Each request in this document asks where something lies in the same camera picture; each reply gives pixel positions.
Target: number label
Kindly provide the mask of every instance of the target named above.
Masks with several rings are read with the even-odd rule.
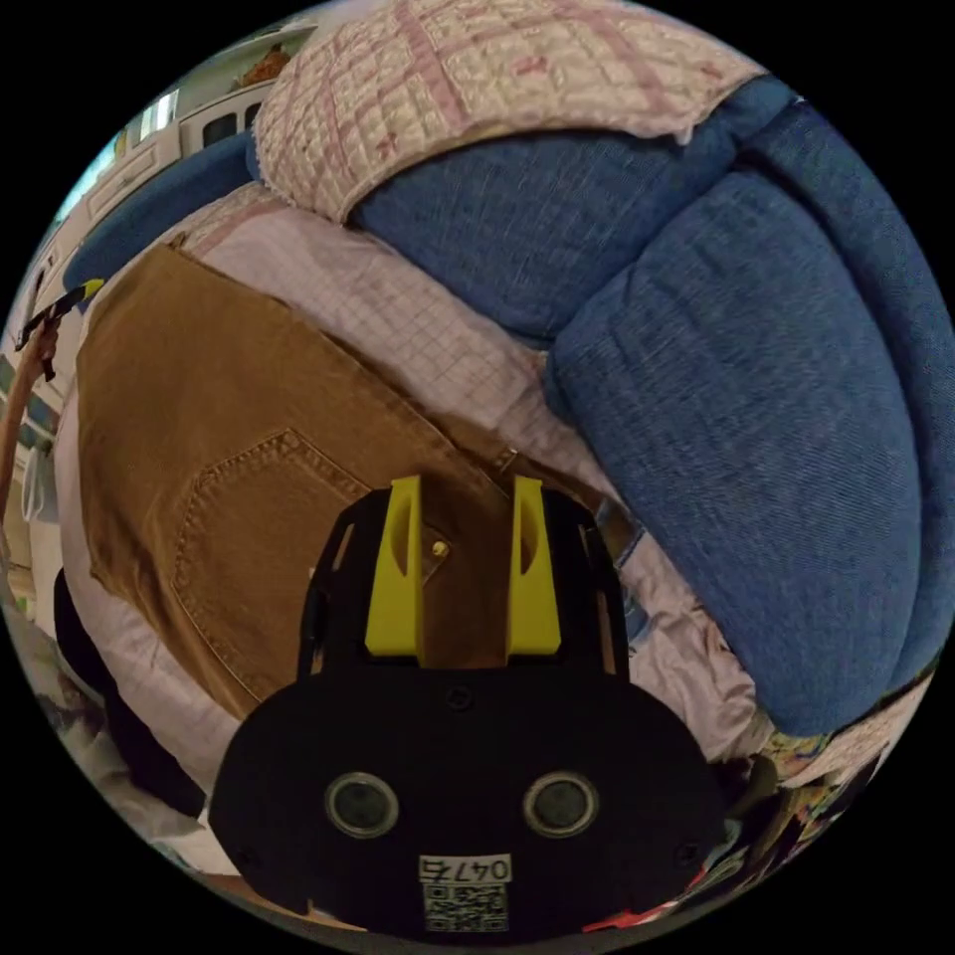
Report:
[[[494,885],[511,881],[505,856],[419,856],[418,879],[439,884]]]

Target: quilted blanket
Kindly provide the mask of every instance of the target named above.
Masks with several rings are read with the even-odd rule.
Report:
[[[272,190],[344,222],[395,173],[479,140],[602,128],[689,142],[763,72],[623,0],[391,0],[313,36],[255,136]]]

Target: qr code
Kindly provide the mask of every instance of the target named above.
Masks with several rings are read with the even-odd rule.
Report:
[[[429,932],[506,932],[507,886],[424,885]]]

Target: hand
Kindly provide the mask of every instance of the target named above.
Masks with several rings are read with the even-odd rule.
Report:
[[[34,331],[17,365],[17,379],[23,387],[32,391],[33,386],[43,375],[43,363],[51,361],[57,353],[57,339],[60,336],[58,321],[43,324]]]

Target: screw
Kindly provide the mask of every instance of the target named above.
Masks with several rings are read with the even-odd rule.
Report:
[[[470,708],[474,701],[474,694],[466,686],[452,686],[445,694],[445,702],[455,713]]]

